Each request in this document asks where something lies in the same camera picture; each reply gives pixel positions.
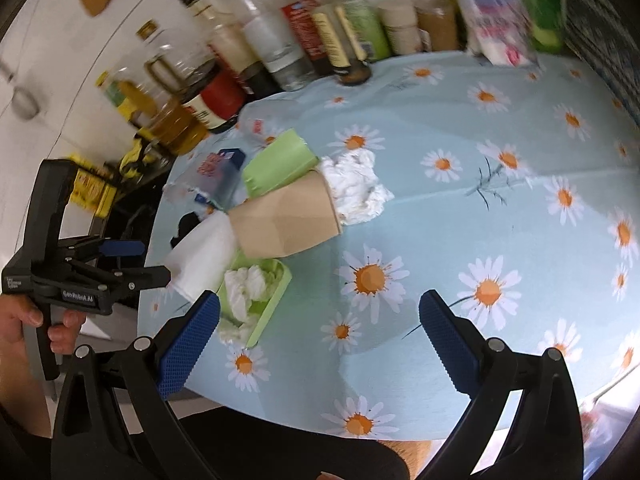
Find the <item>table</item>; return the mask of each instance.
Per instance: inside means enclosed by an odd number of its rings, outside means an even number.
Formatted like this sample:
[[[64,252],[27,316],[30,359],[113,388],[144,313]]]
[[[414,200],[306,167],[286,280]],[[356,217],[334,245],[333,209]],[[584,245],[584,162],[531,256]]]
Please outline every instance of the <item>table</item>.
[[[483,66],[462,53],[374,65],[365,85],[326,78],[280,98],[319,156],[359,146],[395,194],[378,218],[284,258],[293,274],[258,346],[209,341],[187,387],[309,431],[443,438],[468,403],[418,325],[435,288],[514,351],[556,346],[578,399],[640,357],[638,133],[579,60]],[[195,153],[243,147],[238,132]],[[170,175],[187,167],[180,158]],[[192,203],[162,200],[147,257],[160,264]],[[140,296],[139,332],[187,308]],[[500,426],[516,407],[514,394]]]

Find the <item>spice jar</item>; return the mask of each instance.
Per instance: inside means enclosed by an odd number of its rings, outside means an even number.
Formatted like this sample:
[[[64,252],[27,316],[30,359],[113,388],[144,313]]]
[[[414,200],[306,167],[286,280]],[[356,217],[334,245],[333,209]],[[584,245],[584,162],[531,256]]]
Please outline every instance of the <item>spice jar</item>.
[[[411,1],[385,0],[379,4],[378,12],[394,54],[405,56],[422,52],[418,17]]]
[[[439,52],[460,48],[456,13],[450,2],[418,0],[415,3],[415,9],[418,13],[418,27],[425,51]]]

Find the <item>clear plastic bottle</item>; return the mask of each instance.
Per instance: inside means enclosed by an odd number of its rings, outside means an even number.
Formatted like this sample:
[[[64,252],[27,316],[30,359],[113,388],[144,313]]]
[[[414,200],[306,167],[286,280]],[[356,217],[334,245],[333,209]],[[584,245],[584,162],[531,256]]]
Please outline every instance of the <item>clear plastic bottle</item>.
[[[364,52],[351,24],[344,15],[339,0],[301,0],[320,31],[329,59],[340,83],[356,86],[371,77]]]
[[[314,25],[311,14],[301,0],[266,0],[267,3],[282,11],[289,22],[293,33],[298,38],[300,45],[305,49],[316,73],[322,77],[332,75],[331,62],[327,55],[318,29]]]
[[[233,16],[216,12],[207,0],[180,1],[202,26],[209,48],[233,72],[248,94],[262,99],[281,92],[246,42]]]
[[[182,30],[159,30],[153,20],[137,34],[154,54],[145,63],[149,77],[176,96],[210,133],[236,124],[247,96],[212,53]]]
[[[360,43],[370,61],[391,56],[389,44],[378,21],[375,9],[368,0],[341,0],[344,12],[353,25]]]
[[[263,0],[225,1],[248,43],[283,90],[300,90],[316,78],[313,65],[282,13],[270,9]]]

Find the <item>sauce bottle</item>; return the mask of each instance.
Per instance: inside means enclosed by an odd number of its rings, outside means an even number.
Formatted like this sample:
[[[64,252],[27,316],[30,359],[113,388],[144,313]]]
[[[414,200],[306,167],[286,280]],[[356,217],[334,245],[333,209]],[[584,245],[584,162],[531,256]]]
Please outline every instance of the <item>sauce bottle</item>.
[[[216,12],[207,0],[180,1],[202,26],[209,48],[226,64],[249,95],[262,99],[282,91],[230,14]]]
[[[338,0],[302,0],[311,12],[340,83],[356,86],[371,77],[367,54],[360,46]]]
[[[246,94],[228,71],[196,41],[184,39],[180,31],[158,30],[153,20],[137,35],[154,57],[145,63],[149,77],[176,96],[212,134],[236,124]]]

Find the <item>daisy print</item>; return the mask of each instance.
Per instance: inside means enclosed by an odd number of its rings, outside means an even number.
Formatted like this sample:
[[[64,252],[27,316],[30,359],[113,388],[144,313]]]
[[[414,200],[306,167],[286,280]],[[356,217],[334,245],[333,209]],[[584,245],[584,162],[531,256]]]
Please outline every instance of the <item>daisy print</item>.
[[[638,240],[636,239],[636,227],[628,213],[620,208],[609,216],[609,233],[616,239],[615,247],[620,250],[620,256],[628,261],[629,267],[633,267],[634,258],[638,257]]]
[[[439,66],[409,65],[404,67],[404,73],[412,81],[431,85],[437,85],[444,79],[444,73]]]
[[[236,346],[228,347],[229,354],[226,356],[228,361],[225,366],[231,368],[228,379],[235,381],[236,388],[240,388],[241,392],[246,389],[248,392],[259,392],[257,379],[268,381],[271,375],[264,369],[267,364],[267,358],[259,346],[254,348],[240,349]]]
[[[444,150],[429,152],[420,164],[427,167],[424,174],[429,178],[435,178],[436,182],[450,182],[460,179],[458,173],[462,171],[462,166],[460,166],[458,158],[451,155],[451,152],[444,152]]]
[[[551,193],[547,195],[547,209],[550,215],[560,213],[560,225],[564,225],[566,220],[575,226],[576,221],[582,219],[584,203],[580,195],[576,193],[575,186],[571,186],[569,181],[563,176],[553,176],[546,190]]]
[[[616,267],[616,274],[611,280],[611,286],[613,287],[613,296],[616,301],[622,301],[626,296],[626,279],[629,271],[625,264],[618,264]]]
[[[401,270],[404,264],[400,256],[384,264],[382,253],[365,244],[364,263],[347,251],[342,253],[342,257],[347,266],[338,270],[338,274],[346,280],[340,293],[343,296],[352,295],[351,306],[357,306],[361,311],[370,307],[373,324],[378,322],[380,298],[395,313],[400,312],[406,291],[398,280],[409,275],[408,270]]]
[[[547,348],[555,348],[560,351],[564,360],[568,363],[575,363],[582,357],[582,348],[575,346],[580,341],[575,323],[571,323],[569,330],[566,328],[566,320],[559,319],[556,331],[547,330],[545,337],[538,343],[538,351],[544,352]]]
[[[487,140],[485,144],[478,143],[476,148],[484,156],[499,162],[503,166],[504,174],[507,177],[525,178],[531,174],[529,165],[522,160],[518,150],[512,144],[505,144],[503,148],[500,148],[490,140]]]
[[[340,153],[343,150],[357,150],[358,148],[367,148],[368,150],[384,150],[385,147],[380,143],[385,139],[379,137],[378,130],[371,130],[371,126],[361,128],[354,124],[351,128],[345,128],[343,132],[336,132],[337,142],[330,142],[329,147],[338,148],[332,155]]]
[[[615,368],[616,375],[620,375],[630,366],[638,363],[640,358],[640,334],[630,332],[625,336],[625,340],[618,347],[618,354],[611,363],[611,368]]]
[[[514,290],[507,290],[520,283],[522,279],[517,270],[508,272],[502,276],[503,256],[498,256],[495,261],[487,258],[485,263],[478,258],[475,264],[469,264],[471,276],[460,272],[458,278],[462,283],[471,288],[458,293],[462,303],[462,309],[468,310],[469,318],[478,329],[482,329],[491,314],[494,326],[502,330],[506,324],[503,311],[511,316],[516,315],[521,294]]]
[[[483,112],[506,112],[511,100],[496,87],[478,82],[478,86],[470,86],[467,95]]]
[[[329,350],[338,347],[338,354],[351,352],[352,346],[357,346],[356,338],[362,335],[357,330],[362,326],[358,322],[358,318],[351,312],[346,317],[342,317],[340,312],[335,313],[335,320],[332,319],[328,325],[320,327],[320,332],[328,334],[322,338],[322,341],[329,341]]]
[[[566,132],[569,134],[569,137],[575,139],[577,136],[583,141],[591,137],[589,125],[578,112],[562,104],[554,107],[554,110],[556,112],[556,119],[563,121],[566,125]]]
[[[347,105],[347,104],[349,104],[349,102],[347,101],[347,99],[345,99],[344,96],[337,95],[329,99],[327,102],[325,102],[324,107],[325,108],[342,108],[344,105]]]
[[[375,438],[377,440],[388,440],[387,433],[395,433],[398,428],[385,426],[396,418],[392,413],[382,415],[384,404],[379,402],[369,408],[369,403],[365,397],[356,401],[347,397],[344,407],[336,400],[334,406],[338,415],[323,413],[320,415],[325,420],[332,422],[336,428],[330,429],[327,433],[337,434],[351,438]]]

